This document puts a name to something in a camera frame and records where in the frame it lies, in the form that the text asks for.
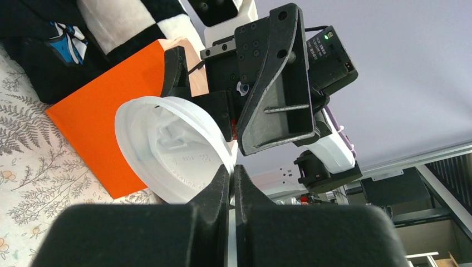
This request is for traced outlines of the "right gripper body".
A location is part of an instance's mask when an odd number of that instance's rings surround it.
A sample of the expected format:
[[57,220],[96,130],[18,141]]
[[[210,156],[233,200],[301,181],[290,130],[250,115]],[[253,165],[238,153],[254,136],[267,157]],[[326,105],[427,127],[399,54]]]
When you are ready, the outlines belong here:
[[[212,116],[227,141],[237,139],[237,122],[259,76],[262,54],[267,51],[267,29],[266,18],[247,26],[247,31],[255,30],[255,39],[233,50],[228,48],[233,36],[214,42],[223,54],[205,51],[205,59],[190,70],[205,69],[209,93],[193,101]],[[311,107],[317,114],[327,107],[332,94],[358,77],[358,72],[333,26],[308,27],[305,32],[315,32],[306,45]]]

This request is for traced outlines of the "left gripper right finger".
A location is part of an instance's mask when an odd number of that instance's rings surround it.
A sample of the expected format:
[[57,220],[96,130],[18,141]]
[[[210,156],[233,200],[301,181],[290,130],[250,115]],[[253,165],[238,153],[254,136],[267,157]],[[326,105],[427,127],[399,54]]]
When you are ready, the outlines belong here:
[[278,205],[234,169],[239,266],[406,266],[392,221],[372,205]]

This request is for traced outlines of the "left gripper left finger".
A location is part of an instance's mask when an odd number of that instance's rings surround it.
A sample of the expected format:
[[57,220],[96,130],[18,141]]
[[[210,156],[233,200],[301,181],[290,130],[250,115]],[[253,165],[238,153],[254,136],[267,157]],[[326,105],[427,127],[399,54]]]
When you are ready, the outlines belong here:
[[230,174],[186,204],[81,204],[51,226],[33,266],[226,266]]

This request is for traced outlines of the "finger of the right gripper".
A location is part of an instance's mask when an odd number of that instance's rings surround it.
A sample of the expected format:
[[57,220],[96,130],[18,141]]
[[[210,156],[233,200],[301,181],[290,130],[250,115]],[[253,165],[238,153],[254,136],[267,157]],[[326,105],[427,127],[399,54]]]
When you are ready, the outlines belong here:
[[176,46],[164,53],[164,81],[160,97],[191,98],[185,50]]
[[317,138],[302,10],[294,3],[235,30],[240,81],[249,86],[237,123],[244,156]]

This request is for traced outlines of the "white plastic lid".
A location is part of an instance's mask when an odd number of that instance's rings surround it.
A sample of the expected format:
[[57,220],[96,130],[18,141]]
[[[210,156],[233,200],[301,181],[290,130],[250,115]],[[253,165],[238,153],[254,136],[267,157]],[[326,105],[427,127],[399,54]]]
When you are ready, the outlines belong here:
[[205,189],[218,169],[234,171],[238,144],[226,142],[210,114],[180,97],[140,97],[118,113],[123,156],[158,197],[184,204]]

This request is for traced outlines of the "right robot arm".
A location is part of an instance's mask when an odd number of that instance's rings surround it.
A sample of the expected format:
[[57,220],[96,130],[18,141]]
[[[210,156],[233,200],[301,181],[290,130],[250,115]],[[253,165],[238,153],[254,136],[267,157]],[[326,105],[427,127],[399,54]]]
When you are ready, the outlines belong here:
[[299,183],[326,192],[361,176],[353,144],[328,104],[358,72],[333,26],[306,27],[294,3],[258,18],[253,1],[191,1],[206,27],[195,70],[208,91],[190,93],[190,71],[167,72],[164,96],[189,101],[209,130],[235,141],[244,156],[293,143]]

